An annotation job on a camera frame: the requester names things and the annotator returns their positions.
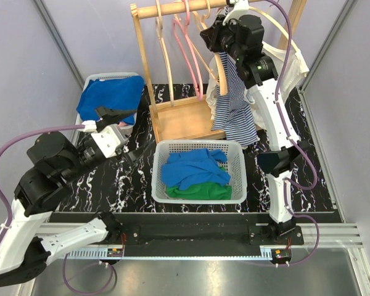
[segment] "white plastic basket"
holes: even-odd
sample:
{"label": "white plastic basket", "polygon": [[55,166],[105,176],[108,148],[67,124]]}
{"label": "white plastic basket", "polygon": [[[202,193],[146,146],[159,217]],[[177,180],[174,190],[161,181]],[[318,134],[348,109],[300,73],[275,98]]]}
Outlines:
{"label": "white plastic basket", "polygon": [[[174,199],[166,194],[166,185],[162,182],[162,165],[166,164],[172,152],[187,152],[194,149],[222,150],[228,161],[218,163],[225,167],[231,176],[232,196],[229,200],[187,200]],[[152,169],[152,197],[157,202],[168,204],[240,204],[247,198],[247,174],[241,145],[235,141],[224,140],[166,140],[156,146]]]}
{"label": "white plastic basket", "polygon": [[[89,84],[89,81],[91,81],[91,80],[94,81],[94,80],[98,80],[98,79],[99,80],[124,79],[124,78],[131,77],[131,76],[138,76],[138,74],[135,73],[135,72],[111,72],[111,73],[93,74],[93,75],[90,75],[90,76],[87,77],[87,79],[85,81],[85,84],[84,84],[83,91],[86,89],[86,87]],[[137,119],[137,114],[135,113],[134,114],[134,123],[136,122],[136,119]],[[82,124],[82,119],[80,117],[80,114],[76,115],[75,124],[76,125]],[[121,126],[120,129],[123,131],[124,134],[129,135],[133,132],[133,126],[134,125]]]}

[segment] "black marble surface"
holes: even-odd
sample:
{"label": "black marble surface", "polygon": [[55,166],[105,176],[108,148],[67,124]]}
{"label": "black marble surface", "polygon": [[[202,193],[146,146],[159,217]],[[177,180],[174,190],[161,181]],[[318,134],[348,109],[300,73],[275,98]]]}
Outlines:
{"label": "black marble surface", "polygon": [[[156,103],[169,100],[165,84],[154,86]],[[194,88],[188,84],[175,84],[175,97],[195,96]],[[268,149],[268,138],[259,131],[260,141],[244,150],[247,168],[247,199],[238,205],[175,205],[158,203],[151,197],[152,162],[156,148],[155,136],[149,116],[147,89],[144,89],[137,114],[137,122],[124,151],[132,151],[142,146],[145,151],[140,159],[130,166],[123,159],[112,159],[73,184],[73,194],[65,199],[60,212],[265,212],[269,209],[267,179],[257,163],[259,152]],[[305,118],[297,90],[294,89],[287,102],[289,118],[301,139],[311,146],[308,155],[318,172],[318,184],[311,191],[302,191],[292,186],[292,204],[296,212],[331,212],[332,202],[326,187],[315,146]],[[312,173],[304,159],[295,162],[292,179],[300,184],[310,185]]]}

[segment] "gray wall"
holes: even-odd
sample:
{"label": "gray wall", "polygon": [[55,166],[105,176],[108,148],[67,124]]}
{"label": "gray wall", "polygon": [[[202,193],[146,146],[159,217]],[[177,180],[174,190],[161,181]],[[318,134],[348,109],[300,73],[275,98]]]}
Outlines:
{"label": "gray wall", "polygon": [[[0,0],[0,146],[27,131],[74,123],[80,92],[32,2]],[[10,200],[31,167],[32,143],[16,145],[0,161],[0,185]],[[5,219],[0,201],[0,224]]]}
{"label": "gray wall", "polygon": [[358,1],[306,91],[345,217],[370,262],[370,0]]}
{"label": "gray wall", "polygon": [[[154,0],[44,0],[44,2],[84,78],[100,72],[144,74],[130,14],[130,4],[136,3],[138,7],[153,6]],[[169,2],[173,1],[160,1],[161,4]],[[291,2],[292,0],[279,1],[287,12]],[[345,0],[308,0],[294,36],[308,66],[313,63],[344,2]],[[252,5],[264,11],[269,7],[267,2]],[[269,10],[269,14],[281,24],[284,23],[283,16],[275,7]],[[213,19],[215,19],[214,14],[207,23],[211,24]],[[163,32],[173,81],[190,83],[189,71],[173,37],[171,20],[172,16],[163,17]],[[266,31],[265,41],[277,46],[280,32],[264,17],[262,22]],[[155,33],[155,20],[141,20],[141,26],[152,82],[167,83],[166,68]],[[205,59],[209,61],[212,55],[206,50],[193,20],[189,35]],[[200,69],[203,72],[204,82],[207,82],[207,72],[202,64]]]}

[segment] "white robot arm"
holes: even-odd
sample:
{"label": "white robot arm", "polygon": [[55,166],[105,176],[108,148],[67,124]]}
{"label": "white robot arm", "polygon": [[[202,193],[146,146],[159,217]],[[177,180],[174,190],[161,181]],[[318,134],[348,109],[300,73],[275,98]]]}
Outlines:
{"label": "white robot arm", "polygon": [[290,186],[286,186],[284,194],[284,182],[292,176],[293,163],[301,156],[293,143],[303,150],[308,144],[300,142],[281,94],[276,94],[278,74],[273,60],[262,53],[265,31],[261,19],[248,14],[248,0],[228,0],[228,4],[234,5],[232,11],[226,16],[218,15],[213,25],[201,31],[200,36],[210,51],[225,52],[235,61],[237,74],[261,110],[270,151],[260,153],[258,163],[269,183],[272,223],[268,234],[275,240],[295,228],[292,205],[290,201],[286,205],[285,201],[285,196],[290,197]]}
{"label": "white robot arm", "polygon": [[91,138],[78,147],[56,132],[42,134],[28,150],[34,167],[18,183],[12,222],[8,228],[2,226],[0,233],[6,232],[0,241],[0,287],[27,282],[56,259],[85,245],[119,242],[121,226],[110,212],[101,212],[89,223],[62,234],[36,236],[41,224],[71,194],[72,181],[108,158],[122,154],[127,138],[113,122],[135,110],[121,112],[99,107],[96,111],[102,119],[85,123],[83,131],[92,133]]}

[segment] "metal floor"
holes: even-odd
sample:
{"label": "metal floor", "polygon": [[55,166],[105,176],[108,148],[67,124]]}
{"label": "metal floor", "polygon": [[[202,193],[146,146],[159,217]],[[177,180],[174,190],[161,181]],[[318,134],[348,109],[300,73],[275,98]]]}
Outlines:
{"label": "metal floor", "polygon": [[[293,253],[293,262],[307,254],[303,249],[295,249]],[[77,295],[63,283],[62,262],[55,261],[36,279],[33,296]],[[90,263],[89,260],[69,260],[67,278]],[[115,269],[116,284],[100,295],[361,295],[345,249],[318,249],[309,261],[290,268],[252,266],[243,261],[123,260]],[[83,292],[93,292],[102,287],[108,277],[108,270],[95,266],[70,283]]]}

